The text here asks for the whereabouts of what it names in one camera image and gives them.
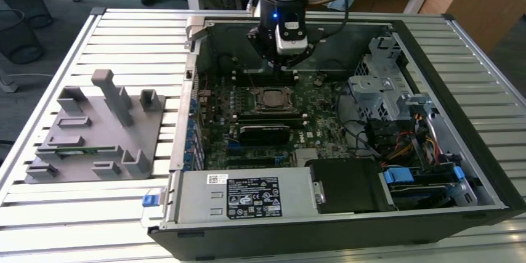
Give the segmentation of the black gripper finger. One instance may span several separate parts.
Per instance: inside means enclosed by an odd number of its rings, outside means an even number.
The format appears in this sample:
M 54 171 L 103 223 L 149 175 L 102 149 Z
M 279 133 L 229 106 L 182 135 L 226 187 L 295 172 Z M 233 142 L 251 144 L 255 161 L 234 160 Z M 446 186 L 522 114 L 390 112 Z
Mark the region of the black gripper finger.
M 315 44 L 307 44 L 306 50 L 302 51 L 301 54 L 286 55 L 281 57 L 281 77 L 286 76 L 286 70 L 291 67 L 295 67 L 303 60 L 306 60 L 314 53 Z
M 267 61 L 267 65 L 273 68 L 275 78 L 281 77 L 279 55 L 277 52 L 277 40 L 273 30 L 265 27 L 255 27 L 247 33 L 247 39 L 258 53 Z

